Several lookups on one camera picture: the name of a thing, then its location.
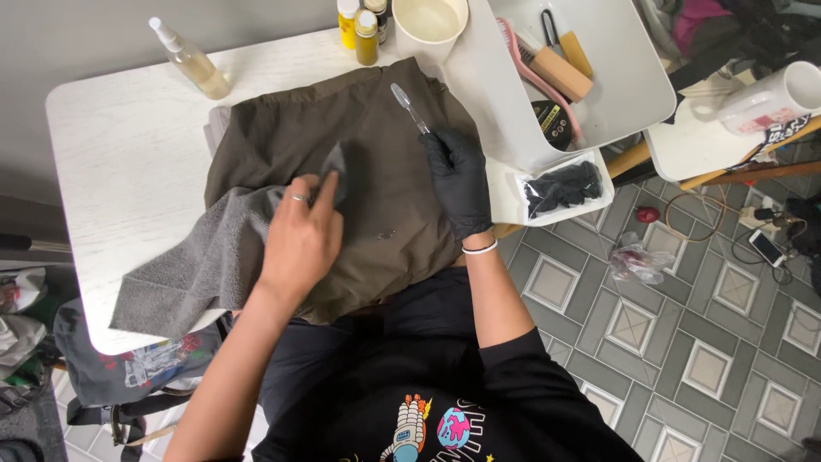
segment white cup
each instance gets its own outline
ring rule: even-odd
[[[465,30],[467,0],[393,0],[397,50],[421,66],[442,64]]]
[[[718,121],[736,135],[749,135],[819,109],[821,70],[797,61],[728,96]]]

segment pink brush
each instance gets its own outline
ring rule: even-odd
[[[501,17],[496,18],[496,24],[499,26],[499,30],[502,32],[502,36],[505,38],[505,44],[507,45],[507,51],[510,52],[511,58],[513,58],[513,64],[516,65],[516,70],[519,71],[525,79],[530,81],[533,85],[536,85],[536,88],[541,90],[548,98],[552,99],[554,103],[562,106],[562,109],[567,111],[567,118],[570,119],[570,125],[573,129],[573,141],[578,141],[582,139],[581,133],[581,126],[579,125],[579,121],[576,120],[576,116],[573,114],[572,109],[570,109],[570,105],[564,99],[561,93],[558,92],[552,85],[544,81],[542,77],[539,77],[532,69],[527,67],[524,62],[521,60],[521,54],[519,53],[519,44],[516,42],[516,33],[513,32],[513,27],[511,26],[510,22],[506,19],[502,19]]]

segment red object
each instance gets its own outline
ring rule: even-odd
[[[635,213],[635,218],[641,223],[653,223],[661,216],[661,212],[655,207],[639,207],[639,211]]]

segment gloved hand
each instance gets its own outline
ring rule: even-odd
[[[457,241],[493,226],[484,154],[453,130],[420,135],[428,155],[433,192]]]

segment plastic bottle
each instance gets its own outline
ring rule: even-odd
[[[374,12],[362,10],[356,13],[356,61],[363,66],[373,66],[379,58],[379,37]]]
[[[388,38],[388,0],[365,0],[365,8],[376,15],[379,44],[384,44]]]
[[[342,35],[342,44],[349,49],[356,48],[356,30],[354,18],[359,11],[359,0],[337,0],[339,11],[339,33]]]
[[[149,25],[165,45],[168,61],[194,82],[205,96],[222,99],[231,93],[231,86],[205,53],[163,24],[158,17],[151,18]]]

